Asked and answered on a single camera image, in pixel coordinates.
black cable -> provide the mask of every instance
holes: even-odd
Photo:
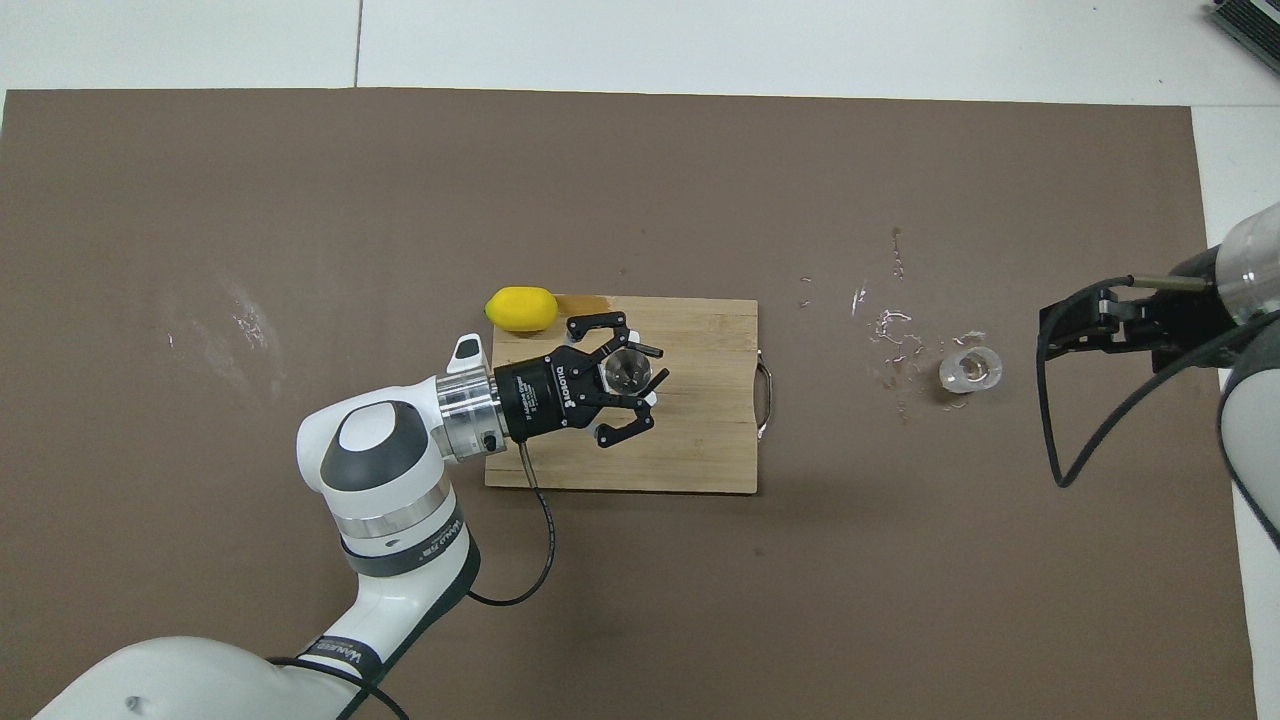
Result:
[[[552,571],[552,562],[556,561],[556,521],[552,520],[552,509],[547,505],[547,498],[543,497],[541,488],[538,487],[538,475],[534,474],[534,464],[529,460],[529,451],[525,448],[525,443],[521,442],[517,445],[520,446],[520,462],[525,466],[525,478],[529,479],[529,487],[534,488],[534,495],[538,496],[538,502],[543,506],[543,515],[547,516],[547,564],[543,565],[543,574],[534,580],[532,587],[511,600],[493,600],[475,591],[467,591],[467,597],[494,607],[520,605],[532,597],[538,592],[538,588],[543,587],[547,575]]]
[[[1053,441],[1053,419],[1048,413],[1048,383],[1044,380],[1044,363],[1046,355],[1048,355],[1048,343],[1053,338],[1053,331],[1057,329],[1057,324],[1062,322],[1066,313],[1085,296],[1091,296],[1100,290],[1111,290],[1112,287],[1128,287],[1133,284],[1133,275],[1121,275],[1117,278],[1106,279],[1102,282],[1096,282],[1089,287],[1071,295],[1066,300],[1059,302],[1050,311],[1048,316],[1044,318],[1044,323],[1041,325],[1039,337],[1036,340],[1036,389],[1039,393],[1039,407],[1041,407],[1041,427],[1044,429],[1044,450],[1048,452],[1048,469],[1053,473],[1053,482],[1057,487],[1065,488],[1066,486],[1075,482],[1075,473],[1068,473],[1068,478],[1062,478],[1062,466],[1057,460],[1057,443]],[[1093,455],[1093,448],[1088,445],[1080,451],[1080,455]],[[1080,459],[1075,459],[1075,464],[1080,464]]]
[[[1115,428],[1116,424],[1120,423],[1120,420],[1125,415],[1128,415],[1129,411],[1133,410],[1135,405],[1138,405],[1138,402],[1142,402],[1142,400],[1148,395],[1151,395],[1156,388],[1165,384],[1165,382],[1167,382],[1178,373],[1185,370],[1187,368],[1190,368],[1198,363],[1208,360],[1221,348],[1229,347],[1231,345],[1235,345],[1240,340],[1254,336],[1258,332],[1261,332],[1262,328],[1267,327],[1276,319],[1280,319],[1280,310],[1268,313],[1266,315],[1260,315],[1243,325],[1231,328],[1230,331],[1226,331],[1219,334],[1217,337],[1197,346],[1196,348],[1190,350],[1189,352],[1187,352],[1174,363],[1170,363],[1158,373],[1148,378],[1147,382],[1142,383],[1142,386],[1139,386],[1138,389],[1133,391],[1133,393],[1130,393],[1129,397],[1124,400],[1124,402],[1117,405],[1116,409],[1112,410],[1110,415],[1107,415],[1107,419],[1103,420],[1101,425],[1098,425],[1098,429],[1093,432],[1093,436],[1089,437],[1089,441],[1084,443],[1084,447],[1080,450],[1080,454],[1075,457],[1075,461],[1071,462],[1071,468],[1066,471],[1066,475],[1062,475],[1062,468],[1057,457],[1057,445],[1053,442],[1053,421],[1050,418],[1048,386],[1044,379],[1044,363],[1046,363],[1046,355],[1048,354],[1050,338],[1052,337],[1052,333],[1057,327],[1057,323],[1061,322],[1062,315],[1066,313],[1066,310],[1074,302],[1078,302],[1083,296],[1092,295],[1100,290],[1108,290],[1112,287],[1124,287],[1130,284],[1133,284],[1132,275],[1124,275],[1120,278],[1111,278],[1107,281],[1093,283],[1089,287],[1082,290],[1080,292],[1076,292],[1066,301],[1059,304],[1044,319],[1044,324],[1041,325],[1039,338],[1036,343],[1036,386],[1037,389],[1039,391],[1041,424],[1044,429],[1044,450],[1048,452],[1048,465],[1050,470],[1053,473],[1053,482],[1057,483],[1057,487],[1060,488],[1069,487],[1071,483],[1075,482],[1075,479],[1080,475],[1080,471],[1084,469],[1084,464],[1089,461],[1089,457],[1093,456],[1093,452],[1098,448],[1100,445],[1102,445],[1102,439],[1107,437],[1107,433],[1110,433],[1111,429]]]
[[[270,662],[271,665],[282,667],[302,667],[306,670],[315,670],[316,673],[338,678],[339,680],[347,680],[348,683],[356,685],[361,691],[380,700],[383,705],[385,705],[388,710],[394,712],[396,717],[398,717],[399,720],[408,720],[408,715],[406,715],[404,710],[394,700],[392,700],[392,696],[387,694],[385,692],[379,689],[378,685],[370,683],[369,680],[358,675],[352,675],[351,673],[344,673],[342,670],[338,670],[337,667],[330,667],[321,662],[312,662],[310,660],[302,660],[298,657],[268,657],[266,661]]]

brown paper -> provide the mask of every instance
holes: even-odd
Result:
[[[10,92],[0,715],[150,637],[301,650],[355,582],[297,423],[442,372],[538,284],[758,299],[760,493],[554,493],[547,585],[429,629],[385,683],[412,716],[1251,717],[1213,373],[1069,491],[1034,404],[1037,310],[1202,228],[1185,109]],[[929,348],[896,384],[886,309]],[[929,370],[968,331],[1005,379],[948,409]],[[1055,361],[1062,447],[1147,377]],[[477,588],[518,592],[541,514],[481,473],[453,471]]]

yellow lemon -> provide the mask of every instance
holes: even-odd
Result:
[[[509,286],[493,293],[484,314],[507,332],[545,331],[556,322],[556,296],[540,287]]]

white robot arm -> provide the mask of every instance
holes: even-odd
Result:
[[[378,683],[479,573],[447,464],[561,428],[588,428],[602,447],[653,428],[654,391],[667,372],[650,378],[646,356],[662,351],[641,345],[622,313],[570,318],[568,340],[598,328],[612,334],[591,354],[566,345],[492,374],[480,337],[467,334],[444,375],[352,397],[302,421],[298,469],[329,506],[358,591],[296,659],[268,661],[202,638],[147,641],[91,667],[37,720],[349,716],[369,693],[380,694]],[[607,372],[620,359],[643,366],[643,382]],[[635,420],[595,423],[605,406],[630,409]]]

white floor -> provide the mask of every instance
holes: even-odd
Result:
[[[1216,242],[1280,200],[1280,74],[1211,26],[1206,5],[0,0],[0,91],[360,85],[1189,105]],[[1280,553],[1240,502],[1236,519],[1258,716],[1277,720]]]

